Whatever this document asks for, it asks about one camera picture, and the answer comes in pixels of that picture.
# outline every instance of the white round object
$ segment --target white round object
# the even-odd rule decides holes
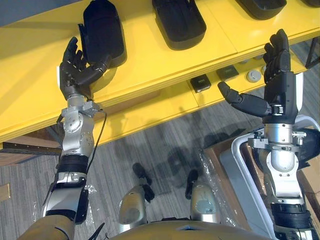
[[[251,83],[256,83],[261,79],[261,73],[257,70],[251,70],[247,73],[246,79]]]
[[[264,66],[261,68],[260,71],[261,71],[262,75],[265,74],[266,68],[267,68],[266,65],[264,65]]]

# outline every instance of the robot forearm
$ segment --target robot forearm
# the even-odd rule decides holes
[[[42,216],[63,215],[81,224],[87,215],[87,167],[94,147],[93,116],[99,106],[74,94],[67,99],[64,117],[63,150],[57,173],[43,205]]]

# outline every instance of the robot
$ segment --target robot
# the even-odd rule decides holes
[[[77,51],[77,41],[75,37],[70,40],[60,64],[60,89],[67,108],[61,114],[65,136],[55,178],[43,204],[42,218],[19,240],[73,240],[75,225],[86,219],[89,200],[85,185],[92,163],[89,157],[94,157],[97,148],[97,145],[94,148],[93,116],[102,112],[92,101],[89,85],[104,74],[111,58],[106,56],[86,67],[82,52]],[[298,114],[297,84],[290,68],[288,38],[280,30],[270,41],[272,45],[265,45],[263,57],[266,62],[264,99],[239,95],[225,82],[219,83],[218,87],[234,108],[262,117],[265,136],[257,132],[249,144],[258,150],[263,166],[276,236],[281,240],[311,240],[310,213],[296,177],[298,159],[295,153],[305,134],[293,132],[292,128]],[[145,200],[150,202],[155,196],[150,187],[152,181],[141,165],[135,164],[133,171],[139,184],[121,201],[118,216],[121,233],[112,239],[266,239],[220,224],[214,193],[208,185],[198,181],[196,171],[190,172],[185,193],[191,199],[190,219],[171,218],[148,223]],[[101,227],[90,240],[96,239],[100,230]]]

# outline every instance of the small black box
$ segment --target small black box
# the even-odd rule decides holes
[[[226,80],[233,79],[235,76],[239,75],[239,72],[233,65],[230,65],[230,66],[226,66],[218,69],[216,71],[216,74],[219,76],[221,81],[226,81]]]
[[[205,74],[192,78],[190,83],[196,93],[200,93],[211,87],[211,82]]]

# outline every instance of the plastic wrap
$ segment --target plastic wrap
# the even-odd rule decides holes
[[[199,159],[202,163],[203,167],[203,176],[202,179],[204,182],[209,184],[209,186],[212,188],[212,191],[214,192],[214,195],[216,197],[216,201],[219,205],[220,214],[221,214],[221,223],[232,226],[232,227],[238,227],[241,226],[236,222],[236,220],[233,218],[233,212],[235,212],[235,209],[231,209],[228,200],[226,199],[223,189],[221,188],[221,185],[219,182],[221,181],[213,167],[213,165],[210,163],[211,159],[208,157],[203,150],[199,153]]]

